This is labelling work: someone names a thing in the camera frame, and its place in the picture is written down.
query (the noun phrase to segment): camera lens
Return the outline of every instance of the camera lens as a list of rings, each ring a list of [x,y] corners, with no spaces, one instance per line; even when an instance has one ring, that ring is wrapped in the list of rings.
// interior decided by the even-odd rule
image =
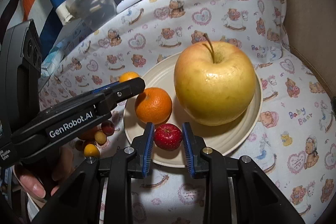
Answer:
[[[29,39],[29,42],[28,42],[28,47],[27,47],[27,53],[28,53],[28,57],[31,56],[33,52],[33,44],[32,44],[32,40]]]
[[[33,58],[34,65],[36,65],[38,58],[39,58],[39,53],[37,52],[37,48],[35,47],[34,58]]]

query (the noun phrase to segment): fingernail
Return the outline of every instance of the fingernail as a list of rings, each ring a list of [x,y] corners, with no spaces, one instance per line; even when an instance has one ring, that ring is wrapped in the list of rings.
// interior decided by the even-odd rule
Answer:
[[[37,195],[39,198],[44,198],[45,197],[45,190],[39,184],[34,184],[34,186],[33,186],[33,193],[35,195]]]
[[[51,178],[53,179],[53,181],[59,181],[61,179],[60,175],[57,172],[53,172],[51,174]]]

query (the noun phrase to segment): small red apple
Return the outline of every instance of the small red apple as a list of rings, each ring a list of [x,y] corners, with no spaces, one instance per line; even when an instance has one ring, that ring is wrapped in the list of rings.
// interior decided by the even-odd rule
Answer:
[[[114,125],[110,120],[101,123],[101,130],[106,136],[111,136],[114,133]]]
[[[162,124],[155,130],[154,142],[163,150],[176,150],[182,142],[182,132],[171,123]]]

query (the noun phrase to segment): tablecloth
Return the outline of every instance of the tablecloth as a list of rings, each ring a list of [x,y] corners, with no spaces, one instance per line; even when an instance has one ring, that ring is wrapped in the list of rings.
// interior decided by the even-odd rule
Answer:
[[[285,13],[286,0],[143,0],[68,54],[41,91],[41,109],[115,82],[126,71],[143,75],[168,56],[204,41],[206,32],[213,41],[241,48],[262,82],[259,122],[231,156],[250,155],[305,222],[314,223],[335,192],[335,118],[320,83],[288,51]],[[124,105],[112,111],[116,131],[99,147],[102,157],[129,145]],[[84,156],[75,150],[75,141],[69,145],[78,166]],[[132,181],[133,219],[202,223],[204,195],[205,181],[190,179],[186,169],[153,165],[148,178]],[[101,223],[104,209],[103,202]]]

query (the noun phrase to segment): ceramic plate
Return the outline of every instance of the ceramic plate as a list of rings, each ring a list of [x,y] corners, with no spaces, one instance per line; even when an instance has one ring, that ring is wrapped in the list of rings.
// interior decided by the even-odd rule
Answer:
[[[152,86],[164,89],[173,101],[173,112],[167,121],[182,129],[184,122],[190,122],[195,135],[204,138],[207,146],[227,155],[241,145],[254,128],[262,107],[262,89],[261,82],[256,74],[257,86],[254,97],[247,110],[233,122],[209,127],[195,122],[181,107],[174,88],[174,67],[179,57],[179,53],[172,55],[151,68],[142,78],[146,87]],[[131,143],[133,138],[142,135],[145,124],[136,116],[134,103],[136,97],[128,99],[124,110],[124,127],[127,139]],[[183,168],[186,165],[183,144],[175,151],[165,151],[154,145],[153,162],[176,168]]]

